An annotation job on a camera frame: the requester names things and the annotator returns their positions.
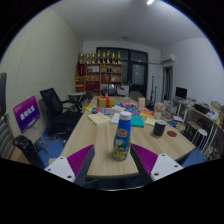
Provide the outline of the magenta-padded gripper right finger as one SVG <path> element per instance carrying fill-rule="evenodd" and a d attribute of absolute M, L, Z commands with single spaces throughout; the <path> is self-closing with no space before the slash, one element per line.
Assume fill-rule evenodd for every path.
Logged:
<path fill-rule="evenodd" d="M 164 178 L 182 169 L 167 154 L 156 153 L 136 144 L 131 144 L 130 154 L 136 164 L 144 185 Z"/>

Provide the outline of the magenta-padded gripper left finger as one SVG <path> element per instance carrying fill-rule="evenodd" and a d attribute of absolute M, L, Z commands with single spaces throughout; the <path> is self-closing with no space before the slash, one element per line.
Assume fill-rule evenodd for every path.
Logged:
<path fill-rule="evenodd" d="M 94 155 L 94 145 L 89 145 L 68 157 L 58 157 L 46 171 L 83 186 Z"/>

